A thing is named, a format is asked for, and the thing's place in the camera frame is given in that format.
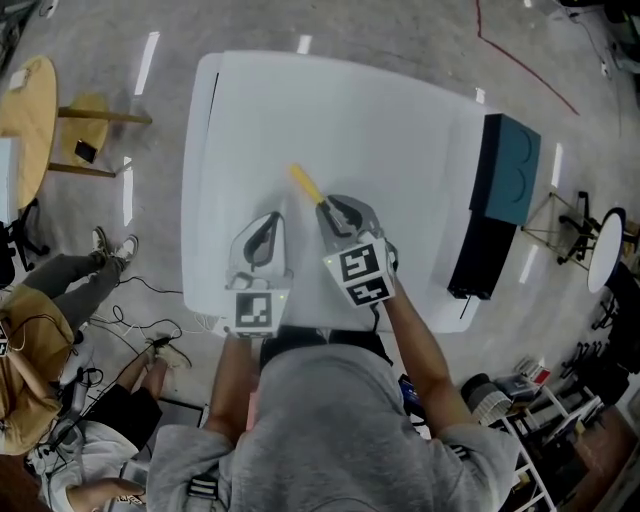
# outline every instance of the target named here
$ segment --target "white sneaker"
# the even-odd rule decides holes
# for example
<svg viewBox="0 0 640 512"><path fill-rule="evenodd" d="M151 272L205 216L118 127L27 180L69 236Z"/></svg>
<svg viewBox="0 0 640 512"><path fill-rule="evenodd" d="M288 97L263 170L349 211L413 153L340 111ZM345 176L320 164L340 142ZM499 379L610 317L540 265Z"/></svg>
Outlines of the white sneaker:
<svg viewBox="0 0 640 512"><path fill-rule="evenodd" d="M107 236L104 234L104 230L100 226L96 226L91 233L91 237L93 240L93 249L91 252L98 254L104 261L107 261L110 250L109 241L107 240Z"/></svg>
<svg viewBox="0 0 640 512"><path fill-rule="evenodd" d="M191 368L191 361L168 343L156 349L156 357L164 359L169 368Z"/></svg>
<svg viewBox="0 0 640 512"><path fill-rule="evenodd" d="M120 247L114 253L114 256L124 262L125 267L131 263L131 260L138 253L138 238L135 235L129 235Z"/></svg>

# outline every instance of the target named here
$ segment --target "gray pants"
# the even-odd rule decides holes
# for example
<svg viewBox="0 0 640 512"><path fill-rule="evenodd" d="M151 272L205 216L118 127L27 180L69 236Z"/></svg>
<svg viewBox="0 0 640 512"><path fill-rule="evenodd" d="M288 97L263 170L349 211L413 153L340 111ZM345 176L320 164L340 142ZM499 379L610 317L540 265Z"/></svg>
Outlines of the gray pants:
<svg viewBox="0 0 640 512"><path fill-rule="evenodd" d="M117 258L104 263L98 254L89 256L66 256L59 254L31 272L24 280L29 288L44 293L53 300L69 322L73 332L95 313L120 280L123 264ZM71 292L67 287L89 274L89 282Z"/></svg>

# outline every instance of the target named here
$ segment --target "white table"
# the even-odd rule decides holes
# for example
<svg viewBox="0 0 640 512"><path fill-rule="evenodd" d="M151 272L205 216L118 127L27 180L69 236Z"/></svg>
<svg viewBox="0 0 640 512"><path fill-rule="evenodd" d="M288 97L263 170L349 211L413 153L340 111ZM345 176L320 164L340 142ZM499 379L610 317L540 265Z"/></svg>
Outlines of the white table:
<svg viewBox="0 0 640 512"><path fill-rule="evenodd" d="M350 308L322 265L313 205L288 172L296 162L325 194L374 208L399 250L399 277L435 332L465 330L479 300L467 306L446 288L469 222L487 113L471 99L358 64L273 52L205 56L184 159L187 307L229 313L231 241L279 210L295 274L283 323L371 328L371 311ZM390 329L384 314L380 329Z"/></svg>
<svg viewBox="0 0 640 512"><path fill-rule="evenodd" d="M587 286L591 293L600 291L620 260L624 237L624 210L614 208L607 213L593 247Z"/></svg>

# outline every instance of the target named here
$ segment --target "metal stand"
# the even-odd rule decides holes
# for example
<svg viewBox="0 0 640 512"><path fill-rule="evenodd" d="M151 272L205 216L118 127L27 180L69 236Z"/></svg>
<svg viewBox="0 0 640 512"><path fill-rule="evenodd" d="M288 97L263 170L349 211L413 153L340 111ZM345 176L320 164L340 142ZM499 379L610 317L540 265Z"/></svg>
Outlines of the metal stand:
<svg viewBox="0 0 640 512"><path fill-rule="evenodd" d="M538 216L538 214L542 211L542 209L550 202L552 202L554 199L557 199L558 201L560 201L562 204L564 204L565 206L567 206L568 208L570 208L571 210L573 210L574 212L576 212L578 215L580 215L580 217L582 217L582 219L584 220L584 222L586 224L588 224L589 226L591 226L592 230L598 231L599 230L599 226L597 225L597 223L593 222L592 219L589 219L587 217L585 217L585 215L580 212L577 208L575 208L574 206L572 206L571 204L569 204L567 201L565 201L564 199L562 199L558 194L556 194L555 192L549 192L549 196L542 202L542 204L540 204L540 206L538 206L538 208L536 208L536 210L533 212L533 215L529 218L529 220L527 220L527 223L522 226L520 229L525 232L527 235L535 238L538 242L543 243L547 248L549 248L549 250L553 251L554 253L556 253L558 256L560 256L558 258L558 263L562 264L565 261L572 261L573 263L575 263L576 265L581 266L583 269L585 270L589 270L589 267L583 265L582 263L580 263L576 258L573 257L573 253L569 253L568 255L564 254L563 252L560 251L560 246L558 244L552 244L547 237L547 240L545 240L544 238L541 238L540 236L534 234L534 233L547 233L547 234L558 234L560 233L559 230L551 230L551 229L531 229L528 226L531 224L531 222L533 222L533 220ZM592 240L596 240L598 237L596 235L591 235L591 234L585 234L580 232L580 238L586 238L586 239L592 239ZM585 246L577 246L574 245L572 247L572 250L591 250L593 249L593 246L589 246L588 242Z"/></svg>

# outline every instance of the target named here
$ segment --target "yellow handle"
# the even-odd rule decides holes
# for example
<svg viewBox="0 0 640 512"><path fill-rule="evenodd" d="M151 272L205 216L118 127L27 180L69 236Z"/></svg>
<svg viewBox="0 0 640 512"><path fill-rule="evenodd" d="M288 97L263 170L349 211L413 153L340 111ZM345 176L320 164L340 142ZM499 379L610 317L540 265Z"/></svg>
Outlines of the yellow handle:
<svg viewBox="0 0 640 512"><path fill-rule="evenodd" d="M293 164L289 169L293 177L298 181L298 183L300 183L305 192L311 196L311 199L313 199L316 204L324 203L325 198L322 195L322 192L318 190L316 184L311 181L311 178L309 178L308 174L304 172L302 167L298 164Z"/></svg>

